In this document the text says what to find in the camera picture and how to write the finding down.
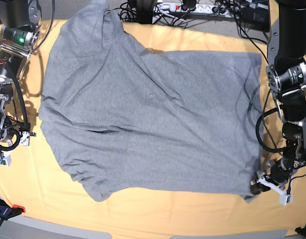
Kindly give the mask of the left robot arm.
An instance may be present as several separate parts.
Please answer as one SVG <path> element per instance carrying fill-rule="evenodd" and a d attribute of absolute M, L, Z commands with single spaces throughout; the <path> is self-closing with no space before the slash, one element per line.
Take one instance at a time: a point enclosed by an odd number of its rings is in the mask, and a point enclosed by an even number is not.
<path fill-rule="evenodd" d="M 279 16 L 270 21 L 266 73 L 275 108 L 263 111 L 256 123 L 256 136 L 262 148 L 281 154 L 264 170 L 257 172 L 251 192 L 258 195 L 270 189 L 289 197 L 298 169 L 306 166 L 306 0 L 279 0 Z M 283 148 L 270 148 L 260 137 L 264 118 L 277 113 L 282 121 Z"/>

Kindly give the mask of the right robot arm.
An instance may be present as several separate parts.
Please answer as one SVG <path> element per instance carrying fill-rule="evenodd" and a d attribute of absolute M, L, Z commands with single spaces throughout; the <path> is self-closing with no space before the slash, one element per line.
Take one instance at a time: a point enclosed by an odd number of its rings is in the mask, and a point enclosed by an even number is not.
<path fill-rule="evenodd" d="M 37 0 L 0 0 L 0 157 L 33 135 L 19 80 L 40 34 L 41 13 Z M 14 95 L 18 96 L 23 121 L 5 111 Z"/>

